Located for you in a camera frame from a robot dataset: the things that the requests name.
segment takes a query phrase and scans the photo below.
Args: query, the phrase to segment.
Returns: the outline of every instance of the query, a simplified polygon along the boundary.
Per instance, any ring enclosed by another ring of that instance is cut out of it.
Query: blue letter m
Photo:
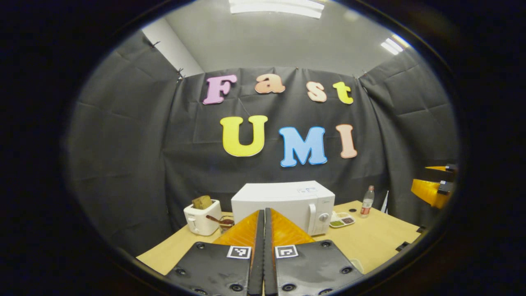
[[[298,163],[294,159],[294,152],[301,164],[307,162],[309,153],[310,164],[323,164],[327,162],[327,158],[323,152],[323,134],[325,134],[323,127],[311,127],[305,141],[303,141],[294,127],[282,127],[279,130],[279,134],[283,136],[285,146],[285,158],[281,161],[281,166],[295,166]]]

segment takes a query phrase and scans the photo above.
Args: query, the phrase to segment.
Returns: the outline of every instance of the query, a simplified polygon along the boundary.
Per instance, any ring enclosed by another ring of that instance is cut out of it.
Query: water bottle
[[[362,218],[367,218],[367,216],[369,216],[373,200],[375,200],[375,187],[371,185],[369,186],[369,190],[363,196],[362,209],[360,211]]]

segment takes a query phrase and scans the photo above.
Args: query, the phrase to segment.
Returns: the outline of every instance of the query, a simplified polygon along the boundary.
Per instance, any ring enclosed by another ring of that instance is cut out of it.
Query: microwave
[[[335,195],[316,181],[247,183],[231,199],[234,222],[272,208],[309,235],[329,229]]]

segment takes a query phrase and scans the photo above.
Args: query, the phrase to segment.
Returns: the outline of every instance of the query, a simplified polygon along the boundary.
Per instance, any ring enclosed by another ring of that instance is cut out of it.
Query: black backdrop
[[[258,94],[256,77],[278,74],[280,94]],[[220,104],[203,105],[209,77],[236,74]],[[306,83],[325,87],[327,101],[313,102]],[[351,87],[353,104],[339,101],[332,84]],[[265,147],[252,157],[234,157],[222,147],[227,116],[244,119],[240,142],[252,141],[251,115],[265,115]],[[342,159],[335,127],[351,124],[358,155]],[[281,167],[281,127],[305,138],[325,128],[322,165]],[[356,79],[303,68],[237,68],[179,79],[164,57],[136,33],[107,57],[79,97],[66,139],[70,179],[101,234],[136,256],[186,224],[183,208],[202,194],[221,201],[248,182],[317,180],[336,203],[360,200],[375,185],[374,207],[389,190],[388,210],[420,225],[437,213],[410,192],[426,165],[455,162],[457,136],[446,93],[411,49]]]

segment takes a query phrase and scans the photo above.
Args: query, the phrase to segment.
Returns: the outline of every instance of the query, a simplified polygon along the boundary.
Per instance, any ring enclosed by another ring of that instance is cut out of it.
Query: yellow letter u
[[[239,143],[239,125],[243,122],[241,117],[232,116],[221,119],[223,126],[223,148],[233,156],[253,156],[258,154],[265,144],[265,122],[268,118],[264,115],[254,115],[248,118],[254,126],[254,140],[250,145]]]

